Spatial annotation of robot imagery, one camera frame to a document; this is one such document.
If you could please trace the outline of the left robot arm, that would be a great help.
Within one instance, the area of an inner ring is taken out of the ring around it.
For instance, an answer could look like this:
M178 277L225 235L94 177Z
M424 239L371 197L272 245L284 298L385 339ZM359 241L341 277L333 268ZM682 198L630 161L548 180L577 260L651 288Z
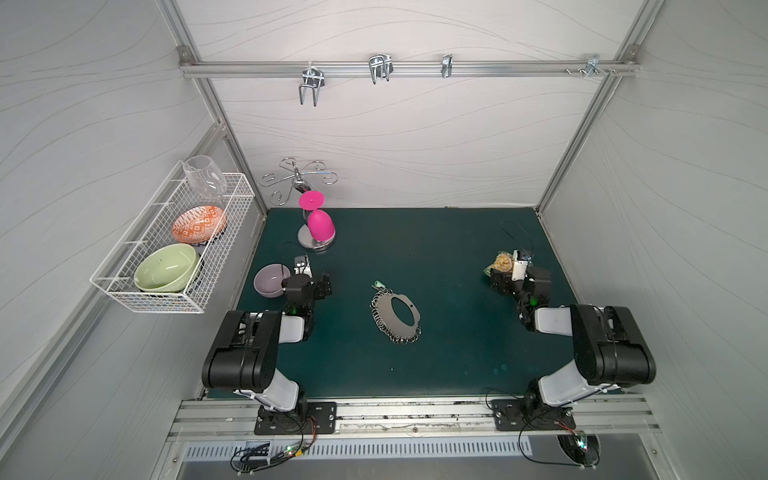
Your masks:
M308 420L303 387L277 367L279 346L300 343L315 326L315 304L332 294L330 276L294 274L281 282L280 310L228 311L203 362L201 381L209 390L228 390L258 402L270 413Z

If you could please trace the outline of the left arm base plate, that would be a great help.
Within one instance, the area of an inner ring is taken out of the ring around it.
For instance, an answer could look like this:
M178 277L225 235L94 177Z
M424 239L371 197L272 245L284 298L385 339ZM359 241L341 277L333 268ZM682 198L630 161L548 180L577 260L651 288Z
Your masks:
M257 436L284 436L304 433L311 436L330 435L336 430L338 404L329 401L300 403L289 412L259 408L254 434Z

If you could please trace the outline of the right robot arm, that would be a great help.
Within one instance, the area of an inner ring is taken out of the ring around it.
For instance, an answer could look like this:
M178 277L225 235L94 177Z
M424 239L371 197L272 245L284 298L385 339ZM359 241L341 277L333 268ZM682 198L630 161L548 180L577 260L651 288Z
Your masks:
M657 366L629 308L549 304L551 272L528 267L487 269L491 287L514 298L522 326L531 332L568 337L573 359L529 384L519 411L526 420L565 411L598 393L647 385Z

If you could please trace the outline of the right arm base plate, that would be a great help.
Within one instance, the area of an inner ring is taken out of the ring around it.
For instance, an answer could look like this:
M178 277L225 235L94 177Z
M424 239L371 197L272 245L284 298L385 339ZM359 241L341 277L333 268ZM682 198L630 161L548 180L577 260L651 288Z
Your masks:
M497 431L570 431L576 430L572 410L546 404L527 405L518 399L493 399L488 402Z

